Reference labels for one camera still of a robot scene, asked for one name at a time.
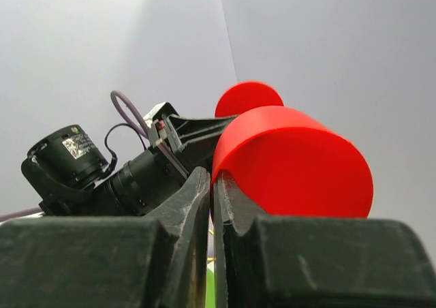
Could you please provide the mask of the red plastic wine glass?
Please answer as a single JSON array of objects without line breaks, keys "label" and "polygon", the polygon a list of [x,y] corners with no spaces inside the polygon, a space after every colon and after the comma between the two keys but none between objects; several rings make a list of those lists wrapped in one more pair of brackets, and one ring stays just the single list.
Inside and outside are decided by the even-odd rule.
[{"label": "red plastic wine glass", "polygon": [[270,85],[240,82],[224,92],[216,117],[230,118],[212,168],[267,213],[366,218],[373,204],[371,169],[360,150],[313,117],[283,103]]}]

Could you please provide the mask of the green plastic wine glass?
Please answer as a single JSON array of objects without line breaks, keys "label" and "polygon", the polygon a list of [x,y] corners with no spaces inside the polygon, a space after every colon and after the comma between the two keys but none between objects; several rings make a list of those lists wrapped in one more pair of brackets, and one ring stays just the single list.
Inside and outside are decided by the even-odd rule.
[{"label": "green plastic wine glass", "polygon": [[215,272],[212,264],[206,268],[205,308],[215,308]]}]

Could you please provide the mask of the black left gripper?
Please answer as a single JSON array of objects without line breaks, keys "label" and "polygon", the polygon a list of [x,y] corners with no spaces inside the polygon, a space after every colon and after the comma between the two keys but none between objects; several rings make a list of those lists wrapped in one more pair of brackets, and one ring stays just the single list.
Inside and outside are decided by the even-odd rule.
[{"label": "black left gripper", "polygon": [[[170,150],[181,165],[192,172],[196,167],[212,171],[213,156],[224,129],[236,115],[213,119],[187,119],[175,114],[163,119]],[[158,131],[149,133],[150,146],[129,160],[108,179],[108,197],[114,216],[143,216],[175,194],[188,174],[172,165]]]}]

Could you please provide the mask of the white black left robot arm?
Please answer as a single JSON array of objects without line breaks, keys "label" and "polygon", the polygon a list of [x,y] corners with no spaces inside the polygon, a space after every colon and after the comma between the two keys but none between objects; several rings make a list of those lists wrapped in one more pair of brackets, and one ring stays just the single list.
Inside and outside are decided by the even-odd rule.
[{"label": "white black left robot arm", "polygon": [[21,172],[47,216],[143,216],[175,194],[197,167],[212,170],[218,140],[233,116],[187,119],[160,112],[149,146],[117,170],[79,125],[37,142]]}]

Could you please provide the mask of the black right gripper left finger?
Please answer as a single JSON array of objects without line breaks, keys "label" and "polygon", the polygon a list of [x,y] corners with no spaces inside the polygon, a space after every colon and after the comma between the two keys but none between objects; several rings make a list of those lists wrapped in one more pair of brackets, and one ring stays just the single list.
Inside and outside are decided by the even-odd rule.
[{"label": "black right gripper left finger", "polygon": [[2,307],[203,307],[210,174],[196,168],[144,217],[1,225]]}]

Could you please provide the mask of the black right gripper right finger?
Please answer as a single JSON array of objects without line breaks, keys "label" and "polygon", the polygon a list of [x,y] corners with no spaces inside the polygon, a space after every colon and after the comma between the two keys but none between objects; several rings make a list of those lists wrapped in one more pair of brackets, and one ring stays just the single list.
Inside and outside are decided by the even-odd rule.
[{"label": "black right gripper right finger", "polygon": [[435,306],[435,268],[404,223],[270,215],[228,172],[213,213],[217,307]]}]

